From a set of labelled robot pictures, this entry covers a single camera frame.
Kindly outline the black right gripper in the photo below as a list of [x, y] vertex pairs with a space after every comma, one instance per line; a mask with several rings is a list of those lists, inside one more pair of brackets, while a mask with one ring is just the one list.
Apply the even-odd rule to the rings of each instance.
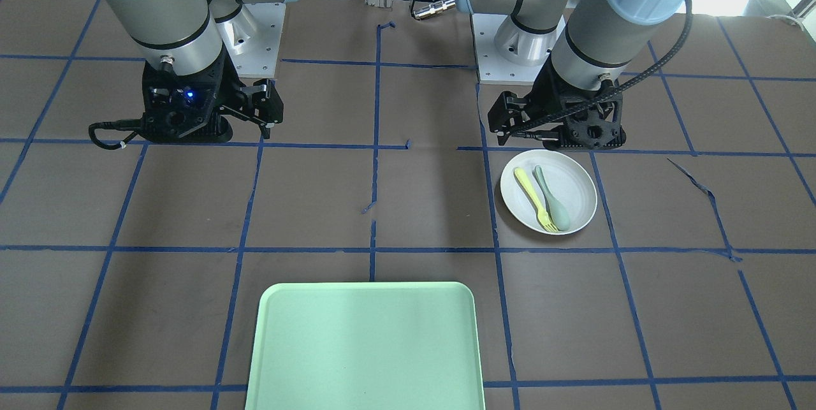
[[[256, 125], [264, 140], [283, 122], [284, 105], [278, 101], [273, 79], [241, 85], [227, 52], [221, 52], [204, 70], [178, 75], [173, 66], [145, 63], [141, 78], [145, 111], [141, 136], [152, 143], [225, 143], [233, 128], [224, 113]], [[243, 102], [242, 93], [249, 101]]]

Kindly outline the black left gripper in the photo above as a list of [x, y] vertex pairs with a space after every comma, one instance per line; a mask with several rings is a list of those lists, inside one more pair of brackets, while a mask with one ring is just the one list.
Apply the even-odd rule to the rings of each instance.
[[518, 138], [535, 140], [545, 147], [561, 149], [608, 150], [621, 147], [627, 141], [621, 123], [623, 94], [617, 94], [595, 103], [588, 110], [557, 120], [554, 130], [510, 132], [515, 126], [550, 119], [556, 113], [584, 105], [587, 101], [608, 93], [618, 84], [618, 80], [607, 80], [597, 90], [574, 87], [557, 73], [553, 61], [547, 59], [526, 96], [519, 96], [511, 91], [499, 94], [488, 111], [489, 129], [500, 146], [507, 145], [510, 139]]

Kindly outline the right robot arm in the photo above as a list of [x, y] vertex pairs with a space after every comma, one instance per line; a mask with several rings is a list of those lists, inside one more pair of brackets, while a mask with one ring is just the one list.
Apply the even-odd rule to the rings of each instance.
[[243, 84], [234, 59], [268, 44], [248, 6], [298, 0], [105, 1], [145, 58], [145, 110], [137, 119], [92, 123], [96, 146], [122, 149], [135, 137], [160, 145], [230, 142], [228, 117], [257, 126], [267, 140], [283, 121], [273, 81]]

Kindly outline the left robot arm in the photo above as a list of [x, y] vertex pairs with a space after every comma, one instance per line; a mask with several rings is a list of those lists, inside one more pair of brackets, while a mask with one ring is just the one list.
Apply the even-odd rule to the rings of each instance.
[[604, 150], [627, 139], [623, 94], [684, 46], [692, 0], [455, 0], [471, 14], [507, 15], [514, 33], [557, 38], [525, 96], [504, 91], [488, 112], [499, 145]]

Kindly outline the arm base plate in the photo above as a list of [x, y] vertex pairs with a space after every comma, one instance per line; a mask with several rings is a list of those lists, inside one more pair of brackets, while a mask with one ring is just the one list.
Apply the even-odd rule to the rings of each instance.
[[241, 78], [274, 78], [286, 4], [244, 5], [230, 20], [216, 24]]
[[473, 14], [471, 21], [481, 84], [532, 85], [565, 29], [563, 16], [549, 33], [529, 33], [509, 15]]

